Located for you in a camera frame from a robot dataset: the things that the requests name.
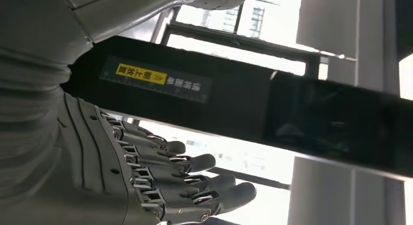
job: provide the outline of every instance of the black device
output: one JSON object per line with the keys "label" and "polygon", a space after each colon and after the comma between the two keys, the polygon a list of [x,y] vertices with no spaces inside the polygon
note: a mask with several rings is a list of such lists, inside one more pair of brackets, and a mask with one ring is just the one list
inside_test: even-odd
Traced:
{"label": "black device", "polygon": [[108,110],[413,177],[413,103],[394,95],[123,37],[71,69],[64,90]]}

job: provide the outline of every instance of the screw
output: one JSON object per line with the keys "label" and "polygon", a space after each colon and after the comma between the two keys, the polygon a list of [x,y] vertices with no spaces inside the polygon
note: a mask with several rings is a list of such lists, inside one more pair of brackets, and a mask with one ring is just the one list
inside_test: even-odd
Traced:
{"label": "screw", "polygon": [[209,218],[209,214],[207,212],[201,215],[201,222],[205,222]]}

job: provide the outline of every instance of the yellow label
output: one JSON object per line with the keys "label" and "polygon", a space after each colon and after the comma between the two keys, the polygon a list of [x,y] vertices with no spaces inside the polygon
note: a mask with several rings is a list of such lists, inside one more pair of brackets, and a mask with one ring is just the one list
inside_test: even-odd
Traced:
{"label": "yellow label", "polygon": [[119,66],[116,70],[117,75],[127,76],[130,78],[144,80],[147,82],[152,82],[160,85],[165,85],[167,80],[167,74],[160,73],[140,67],[135,67],[123,63],[119,63]]}

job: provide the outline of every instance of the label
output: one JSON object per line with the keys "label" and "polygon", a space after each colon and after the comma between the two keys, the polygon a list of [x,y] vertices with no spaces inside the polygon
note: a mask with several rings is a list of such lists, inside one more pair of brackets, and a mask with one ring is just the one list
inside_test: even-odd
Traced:
{"label": "label", "polygon": [[119,63],[116,70],[117,75],[131,77],[133,79],[144,80],[160,85],[164,85],[167,80],[167,74],[160,73],[140,67],[135,67],[132,65]]}
{"label": "label", "polygon": [[100,79],[206,103],[212,79],[155,64],[109,56]]}

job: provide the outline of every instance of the window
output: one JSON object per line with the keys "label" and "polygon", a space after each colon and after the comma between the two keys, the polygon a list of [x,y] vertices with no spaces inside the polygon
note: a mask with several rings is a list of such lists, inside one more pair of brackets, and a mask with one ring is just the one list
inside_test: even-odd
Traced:
{"label": "window", "polygon": [[229,9],[225,13],[224,25],[222,30],[233,33],[237,23],[238,7]]}
{"label": "window", "polygon": [[328,75],[328,64],[321,63],[319,68],[319,79],[326,80]]}
{"label": "window", "polygon": [[300,5],[301,0],[246,0],[242,11],[239,7],[227,11],[205,11],[184,5],[176,20],[232,33],[241,12],[236,34],[303,49],[296,44]]}
{"label": "window", "polygon": [[251,35],[252,38],[260,38],[261,26],[263,24],[264,9],[254,7],[251,18]]}
{"label": "window", "polygon": [[[188,140],[205,144],[204,149],[186,145],[186,154],[197,156],[205,153],[215,155],[216,165],[220,168],[247,173],[262,178],[290,184],[295,154],[274,147],[263,146],[246,141],[201,134],[178,129],[149,121],[141,121],[140,126],[170,140],[177,137],[186,143]],[[211,172],[202,175],[215,177]],[[237,179],[236,184],[244,181]],[[253,183],[257,189],[255,200],[235,211],[217,217],[241,225],[269,224],[287,225],[290,191]],[[271,214],[271,218],[261,216]]]}
{"label": "window", "polygon": [[[400,97],[413,100],[413,54],[407,56],[399,62],[400,78]],[[405,205],[406,205],[406,224],[413,224],[413,181],[406,181],[404,184]]]}
{"label": "window", "polygon": [[304,62],[245,51],[179,35],[171,35],[168,46],[228,58],[296,75],[304,75],[305,72]]}
{"label": "window", "polygon": [[189,156],[210,153],[215,156],[216,166],[236,172],[250,174],[284,184],[292,181],[295,153],[274,147],[242,140],[207,135],[149,121],[140,121],[140,126],[170,140],[186,144]]}

